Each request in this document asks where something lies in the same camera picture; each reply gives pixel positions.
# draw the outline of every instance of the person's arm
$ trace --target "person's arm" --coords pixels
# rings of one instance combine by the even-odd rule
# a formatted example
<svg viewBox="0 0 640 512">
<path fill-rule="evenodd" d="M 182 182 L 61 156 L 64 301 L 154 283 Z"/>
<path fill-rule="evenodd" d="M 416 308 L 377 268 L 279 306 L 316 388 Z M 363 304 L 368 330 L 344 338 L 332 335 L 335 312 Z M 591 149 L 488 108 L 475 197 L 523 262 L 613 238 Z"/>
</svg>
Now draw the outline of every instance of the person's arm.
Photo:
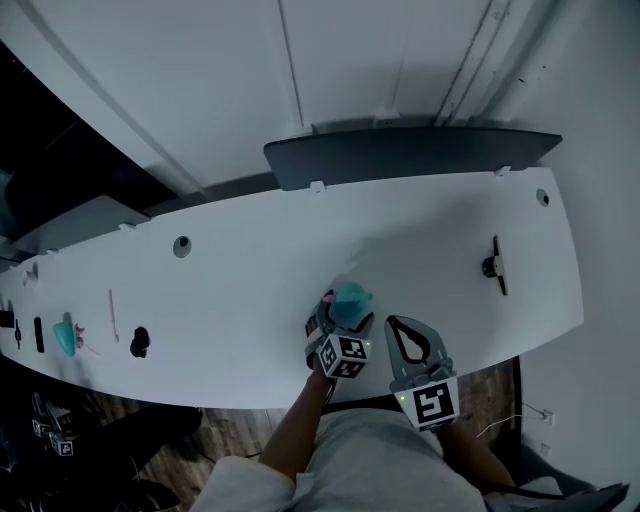
<svg viewBox="0 0 640 512">
<path fill-rule="evenodd" d="M 513 479 L 500 460 L 461 425 L 448 425 L 436 432 L 444 460 L 482 491 L 482 482 L 509 485 Z"/>
<path fill-rule="evenodd" d="M 324 376 L 320 361 L 314 358 L 313 373 L 300 396 L 269 439 L 259 462 L 296 481 L 309 464 L 313 443 L 331 380 Z"/>
</svg>

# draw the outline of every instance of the person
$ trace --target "person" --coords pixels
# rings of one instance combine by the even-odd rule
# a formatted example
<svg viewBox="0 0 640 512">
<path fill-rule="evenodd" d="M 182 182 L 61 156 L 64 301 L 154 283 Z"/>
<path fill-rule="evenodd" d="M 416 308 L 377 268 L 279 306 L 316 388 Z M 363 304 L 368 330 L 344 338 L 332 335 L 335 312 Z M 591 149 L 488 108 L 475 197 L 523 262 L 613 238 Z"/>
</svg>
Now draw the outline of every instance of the person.
<svg viewBox="0 0 640 512">
<path fill-rule="evenodd" d="M 470 482 L 513 487 L 505 466 L 459 425 L 434 435 L 397 410 L 322 416 L 332 381 L 317 357 L 313 367 L 259 460 L 221 459 L 191 512 L 486 510 Z"/>
</svg>

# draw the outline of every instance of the dark floor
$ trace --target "dark floor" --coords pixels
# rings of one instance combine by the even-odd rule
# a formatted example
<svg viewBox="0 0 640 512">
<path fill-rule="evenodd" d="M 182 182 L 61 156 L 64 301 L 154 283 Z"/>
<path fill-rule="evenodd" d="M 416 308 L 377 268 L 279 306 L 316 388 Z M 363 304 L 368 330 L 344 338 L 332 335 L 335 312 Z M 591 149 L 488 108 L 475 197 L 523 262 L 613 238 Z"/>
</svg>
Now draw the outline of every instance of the dark floor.
<svg viewBox="0 0 640 512">
<path fill-rule="evenodd" d="M 515 414 L 514 363 L 480 370 L 458 380 L 460 419 L 470 432 L 480 433 L 487 425 Z M 142 405 L 135 400 L 96 394 L 107 421 L 132 413 Z M 202 424 L 193 434 L 198 450 L 213 460 L 225 455 L 247 456 L 260 452 L 286 409 L 205 409 Z M 514 420 L 490 428 L 480 439 L 492 447 L 499 437 L 514 429 Z M 213 463 L 199 455 L 190 439 L 165 446 L 141 471 L 141 478 L 166 485 L 188 511 L 204 487 Z"/>
</svg>

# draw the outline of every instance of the white wall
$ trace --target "white wall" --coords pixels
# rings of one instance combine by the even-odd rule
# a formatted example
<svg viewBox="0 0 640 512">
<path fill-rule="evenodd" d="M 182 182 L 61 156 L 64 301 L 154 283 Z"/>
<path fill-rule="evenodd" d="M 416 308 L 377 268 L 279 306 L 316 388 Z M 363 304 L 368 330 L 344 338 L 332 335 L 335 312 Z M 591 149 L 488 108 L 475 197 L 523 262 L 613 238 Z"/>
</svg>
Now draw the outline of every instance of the white wall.
<svg viewBox="0 0 640 512">
<path fill-rule="evenodd" d="M 631 482 L 621 510 L 633 510 L 640 502 L 640 3 L 592 6 L 564 48 L 549 54 L 546 76 L 528 87 L 514 118 L 517 127 L 564 137 L 545 162 L 571 224 L 585 308 L 583 326 L 521 358 L 524 401 L 557 420 L 553 427 L 525 420 L 524 431 L 551 446 L 549 461 L 561 470 L 599 485 Z"/>
<path fill-rule="evenodd" d="M 184 194 L 268 171 L 264 144 L 304 125 L 380 110 L 435 116 L 488 4 L 6 0 L 0 37 Z"/>
</svg>

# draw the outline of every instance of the white table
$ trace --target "white table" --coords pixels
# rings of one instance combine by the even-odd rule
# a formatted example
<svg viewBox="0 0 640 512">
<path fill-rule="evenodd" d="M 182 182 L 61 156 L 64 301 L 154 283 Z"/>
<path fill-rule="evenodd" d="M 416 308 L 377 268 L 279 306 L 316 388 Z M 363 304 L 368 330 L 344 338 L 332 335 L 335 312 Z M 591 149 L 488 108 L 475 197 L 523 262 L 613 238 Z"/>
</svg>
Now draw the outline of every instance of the white table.
<svg viewBox="0 0 640 512">
<path fill-rule="evenodd" d="M 538 189 L 550 202 L 543 206 Z M 509 295 L 482 275 L 498 234 Z M 183 259 L 173 243 L 188 236 Z M 37 264 L 39 281 L 22 272 Z M 0 275 L 23 339 L 0 329 L 2 353 L 33 370 L 97 391 L 222 408 L 287 407 L 299 393 L 304 323 L 332 283 L 358 282 L 374 297 L 372 361 L 334 401 L 388 393 L 383 334 L 389 314 L 441 334 L 454 369 L 469 373 L 542 345 L 583 321 L 575 250 L 550 169 L 435 175 L 281 190 L 154 218 L 36 256 Z M 113 290 L 116 343 L 108 290 Z M 53 324 L 70 313 L 86 348 L 68 358 Z M 36 351 L 40 316 L 45 353 Z M 129 346 L 138 326 L 151 346 Z"/>
</svg>

